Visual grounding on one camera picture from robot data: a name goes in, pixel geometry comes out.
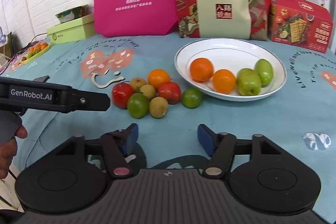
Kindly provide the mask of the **person's left hand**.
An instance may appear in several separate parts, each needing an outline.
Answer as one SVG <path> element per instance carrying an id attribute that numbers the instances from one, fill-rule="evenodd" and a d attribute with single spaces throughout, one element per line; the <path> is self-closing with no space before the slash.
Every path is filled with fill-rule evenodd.
<path id="1" fill-rule="evenodd" d="M 16 137 L 20 139 L 26 138 L 28 135 L 27 130 L 21 125 L 16 131 L 13 138 L 10 141 L 0 146 L 0 178 L 7 177 L 9 168 L 11 166 L 13 157 L 17 154 L 17 141 Z"/>

